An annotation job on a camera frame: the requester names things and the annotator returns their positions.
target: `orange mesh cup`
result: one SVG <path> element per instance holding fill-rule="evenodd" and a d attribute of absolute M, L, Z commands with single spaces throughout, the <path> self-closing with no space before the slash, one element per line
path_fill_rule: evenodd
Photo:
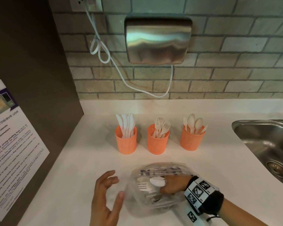
<path fill-rule="evenodd" d="M 202 129 L 204 129 L 204 126 L 199 129 L 198 133 L 200 133 Z M 195 151 L 201 143 L 204 133 L 202 133 L 201 135 L 195 135 L 187 132 L 183 127 L 180 138 L 180 146 L 182 146 L 187 151 Z"/>
<path fill-rule="evenodd" d="M 166 144 L 169 139 L 170 131 L 168 131 L 165 137 L 162 139 L 157 139 L 152 137 L 154 131 L 155 131 L 155 124 L 151 124 L 148 127 L 148 150 L 154 155 L 160 155 L 164 153 L 164 151 L 166 150 Z"/>
<path fill-rule="evenodd" d="M 134 127 L 133 130 L 134 135 L 130 138 L 122 139 L 122 131 L 121 127 L 118 126 L 115 129 L 115 137 L 117 139 L 117 148 L 124 155 L 129 155 L 135 152 L 136 149 L 136 133 L 137 128 Z"/>

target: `clear plastic bag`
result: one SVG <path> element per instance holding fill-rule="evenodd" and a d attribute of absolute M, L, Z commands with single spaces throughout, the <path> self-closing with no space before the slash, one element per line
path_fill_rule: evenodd
<path fill-rule="evenodd" d="M 165 175 L 193 175 L 192 170 L 183 163 L 158 162 L 143 165 L 132 171 L 126 187 L 125 196 L 135 199 L 140 207 L 143 208 L 163 208 L 169 209 L 171 206 L 184 201 L 183 192 L 174 195 L 161 194 L 159 188 L 156 192 L 149 193 L 141 191 L 137 184 L 140 177 L 157 177 Z"/>

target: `electrical outlet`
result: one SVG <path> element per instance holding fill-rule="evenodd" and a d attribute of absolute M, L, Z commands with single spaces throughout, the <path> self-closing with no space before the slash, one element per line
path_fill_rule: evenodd
<path fill-rule="evenodd" d="M 85 0 L 69 0 L 73 12 L 85 12 Z M 102 1 L 95 0 L 96 3 L 89 1 L 88 9 L 90 12 L 102 12 Z"/>

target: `brick tile wall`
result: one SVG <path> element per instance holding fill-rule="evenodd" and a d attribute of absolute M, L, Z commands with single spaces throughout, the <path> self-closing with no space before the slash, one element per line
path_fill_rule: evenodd
<path fill-rule="evenodd" d="M 89 53 L 94 30 L 69 0 L 49 0 L 81 100 L 149 99 L 121 81 L 112 63 Z M 170 67 L 128 62 L 128 14 L 184 14 L 193 21 L 185 61 L 174 66 L 163 99 L 283 98 L 283 0 L 102 0 L 97 29 L 130 86 L 162 95 Z"/>

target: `sink basin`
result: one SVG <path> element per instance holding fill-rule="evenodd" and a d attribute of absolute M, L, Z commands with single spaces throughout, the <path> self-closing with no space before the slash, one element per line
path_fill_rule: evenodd
<path fill-rule="evenodd" d="M 267 170 L 283 183 L 283 123 L 235 121 L 232 128 Z"/>

